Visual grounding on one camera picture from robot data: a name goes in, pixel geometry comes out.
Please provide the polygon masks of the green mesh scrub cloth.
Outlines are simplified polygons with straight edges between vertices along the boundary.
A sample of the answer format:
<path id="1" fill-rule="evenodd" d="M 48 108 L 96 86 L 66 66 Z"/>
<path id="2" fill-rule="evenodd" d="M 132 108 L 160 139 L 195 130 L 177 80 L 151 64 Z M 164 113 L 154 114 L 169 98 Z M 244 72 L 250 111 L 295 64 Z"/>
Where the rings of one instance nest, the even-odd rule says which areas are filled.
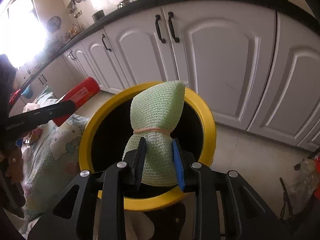
<path id="1" fill-rule="evenodd" d="M 146 139 L 146 156 L 142 183 L 150 186 L 177 184 L 172 138 L 184 106 L 185 84 L 168 81 L 137 94 L 130 108 L 133 135 L 124 154 L 138 148 L 141 137 Z"/>

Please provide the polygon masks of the red cylindrical package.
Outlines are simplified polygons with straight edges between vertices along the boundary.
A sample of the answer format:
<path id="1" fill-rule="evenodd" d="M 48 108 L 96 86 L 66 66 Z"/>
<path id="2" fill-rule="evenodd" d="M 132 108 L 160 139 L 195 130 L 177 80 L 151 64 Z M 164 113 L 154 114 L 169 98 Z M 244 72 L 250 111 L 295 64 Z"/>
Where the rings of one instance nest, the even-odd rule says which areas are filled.
<path id="1" fill-rule="evenodd" d="M 53 119 L 56 126 L 60 127 L 76 110 L 83 106 L 90 98 L 95 96 L 100 91 L 100 87 L 92 77 L 86 78 L 73 89 L 71 89 L 61 100 L 61 102 L 72 101 L 75 105 L 74 110 L 70 113 Z"/>

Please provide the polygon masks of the yellow rimmed trash bin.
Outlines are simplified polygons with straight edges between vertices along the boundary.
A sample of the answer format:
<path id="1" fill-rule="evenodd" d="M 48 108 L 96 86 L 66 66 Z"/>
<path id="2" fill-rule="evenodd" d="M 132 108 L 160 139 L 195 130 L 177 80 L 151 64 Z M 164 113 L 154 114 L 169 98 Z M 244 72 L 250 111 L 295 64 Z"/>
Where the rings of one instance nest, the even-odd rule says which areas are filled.
<path id="1" fill-rule="evenodd" d="M 181 81 L 151 82 L 108 99 L 90 118 L 83 133 L 79 163 L 99 172 L 134 154 L 146 140 L 140 187 L 130 185 L 124 208 L 153 211 L 182 200 L 182 170 L 175 168 L 173 140 L 183 153 L 210 165 L 216 148 L 213 114 L 205 101 Z"/>

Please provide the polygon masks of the black kitchen countertop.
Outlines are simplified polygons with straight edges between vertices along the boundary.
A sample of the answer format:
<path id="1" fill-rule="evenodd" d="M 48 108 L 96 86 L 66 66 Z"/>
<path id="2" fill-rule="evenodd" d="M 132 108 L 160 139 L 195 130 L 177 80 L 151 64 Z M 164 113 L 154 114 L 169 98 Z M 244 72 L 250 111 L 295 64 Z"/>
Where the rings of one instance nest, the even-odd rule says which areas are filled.
<path id="1" fill-rule="evenodd" d="M 103 18 L 99 19 L 97 22 L 90 25 L 76 37 L 71 39 L 64 47 L 54 53 L 46 62 L 43 63 L 41 68 L 32 75 L 23 86 L 14 94 L 13 99 L 17 100 L 25 89 L 32 83 L 32 81 L 42 72 L 49 64 L 51 64 L 57 57 L 61 56 L 65 51 L 70 49 L 76 43 L 82 41 L 84 38 L 92 35 L 93 33 L 103 29 L 104 26 L 112 23 L 116 20 L 124 18 L 126 16 L 141 12 L 143 10 L 152 9 L 154 7 L 160 7 L 172 3 L 189 2 L 189 1 L 201 1 L 201 0 L 136 0 L 129 3 L 123 8 L 117 9 Z M 308 12 L 304 11 L 299 6 L 287 1 L 287 0 L 217 0 L 217 1 L 236 1 L 249 3 L 253 5 L 258 5 L 261 7 L 266 7 L 268 9 L 273 9 L 277 12 L 281 12 L 291 18 L 297 20 L 298 22 L 306 25 L 311 30 L 319 34 L 319 22 L 317 18 L 311 16 Z"/>

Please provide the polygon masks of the blue hanging cloth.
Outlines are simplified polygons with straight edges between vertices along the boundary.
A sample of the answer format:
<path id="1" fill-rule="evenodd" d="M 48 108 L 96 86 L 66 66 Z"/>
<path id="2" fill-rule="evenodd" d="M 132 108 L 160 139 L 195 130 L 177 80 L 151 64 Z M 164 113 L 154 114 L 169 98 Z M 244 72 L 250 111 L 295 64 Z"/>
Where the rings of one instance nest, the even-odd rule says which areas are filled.
<path id="1" fill-rule="evenodd" d="M 33 90 L 31 88 L 31 85 L 29 85 L 24 92 L 22 93 L 22 96 L 24 96 L 26 99 L 31 99 L 33 96 Z"/>

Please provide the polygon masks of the Hello Kitty blanket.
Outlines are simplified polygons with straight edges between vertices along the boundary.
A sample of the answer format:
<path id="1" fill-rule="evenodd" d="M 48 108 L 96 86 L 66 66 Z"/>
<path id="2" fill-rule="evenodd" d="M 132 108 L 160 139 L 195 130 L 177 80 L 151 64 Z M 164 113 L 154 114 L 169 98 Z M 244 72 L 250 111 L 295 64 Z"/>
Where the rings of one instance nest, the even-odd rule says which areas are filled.
<path id="1" fill-rule="evenodd" d="M 88 121 L 77 114 L 72 114 L 61 126 L 50 120 L 39 126 L 42 131 L 39 139 L 31 144 L 23 142 L 25 218 L 21 234 L 79 174 L 80 142 Z"/>

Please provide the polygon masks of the clear plastic bag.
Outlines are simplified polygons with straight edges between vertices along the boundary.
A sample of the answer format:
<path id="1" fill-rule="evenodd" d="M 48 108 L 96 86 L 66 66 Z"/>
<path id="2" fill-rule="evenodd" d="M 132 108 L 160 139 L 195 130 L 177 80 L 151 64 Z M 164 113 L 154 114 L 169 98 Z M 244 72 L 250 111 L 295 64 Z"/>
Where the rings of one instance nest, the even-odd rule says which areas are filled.
<path id="1" fill-rule="evenodd" d="M 306 158 L 299 164 L 295 179 L 286 188 L 293 214 L 302 212 L 319 188 L 319 158 Z"/>

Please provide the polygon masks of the white cabinet door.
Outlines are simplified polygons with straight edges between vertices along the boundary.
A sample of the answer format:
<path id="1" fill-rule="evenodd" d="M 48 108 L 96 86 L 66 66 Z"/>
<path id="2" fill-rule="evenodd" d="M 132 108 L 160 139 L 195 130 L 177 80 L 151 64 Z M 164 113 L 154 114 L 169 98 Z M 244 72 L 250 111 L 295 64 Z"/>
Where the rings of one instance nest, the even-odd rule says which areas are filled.
<path id="1" fill-rule="evenodd" d="M 262 97 L 273 55 L 276 13 L 233 1 L 165 5 L 178 76 L 207 103 L 216 122 L 245 130 Z"/>

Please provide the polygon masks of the dark metal pot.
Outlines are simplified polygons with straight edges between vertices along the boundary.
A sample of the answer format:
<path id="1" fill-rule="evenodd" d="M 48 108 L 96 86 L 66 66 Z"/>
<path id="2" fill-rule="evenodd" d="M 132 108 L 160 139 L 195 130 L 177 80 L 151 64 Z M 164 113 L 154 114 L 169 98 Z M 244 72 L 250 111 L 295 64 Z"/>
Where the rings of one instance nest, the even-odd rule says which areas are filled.
<path id="1" fill-rule="evenodd" d="M 98 20 L 100 20 L 101 18 L 103 18 L 105 16 L 104 11 L 103 10 L 99 10 L 97 12 L 95 12 L 92 15 L 93 21 L 97 22 Z"/>

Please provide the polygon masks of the steel kettle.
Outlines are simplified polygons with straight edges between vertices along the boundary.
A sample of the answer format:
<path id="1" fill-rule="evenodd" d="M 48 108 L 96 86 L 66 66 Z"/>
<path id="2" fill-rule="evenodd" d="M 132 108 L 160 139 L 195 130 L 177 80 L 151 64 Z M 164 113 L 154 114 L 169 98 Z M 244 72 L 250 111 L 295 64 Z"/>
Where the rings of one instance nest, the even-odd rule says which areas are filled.
<path id="1" fill-rule="evenodd" d="M 117 5 L 117 8 L 120 9 L 120 8 L 123 8 L 125 6 L 127 6 L 128 4 L 130 4 L 131 1 L 130 0 L 122 0 L 118 3 Z"/>

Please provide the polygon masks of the small wall fan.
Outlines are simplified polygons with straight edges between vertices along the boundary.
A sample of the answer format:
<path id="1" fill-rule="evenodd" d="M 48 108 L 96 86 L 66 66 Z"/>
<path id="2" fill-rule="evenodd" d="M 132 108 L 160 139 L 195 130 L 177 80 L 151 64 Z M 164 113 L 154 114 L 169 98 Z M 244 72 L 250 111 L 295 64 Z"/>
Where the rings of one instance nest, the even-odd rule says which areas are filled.
<path id="1" fill-rule="evenodd" d="M 51 17 L 47 22 L 47 30 L 50 33 L 54 33 L 61 28 L 61 18 L 59 16 Z"/>

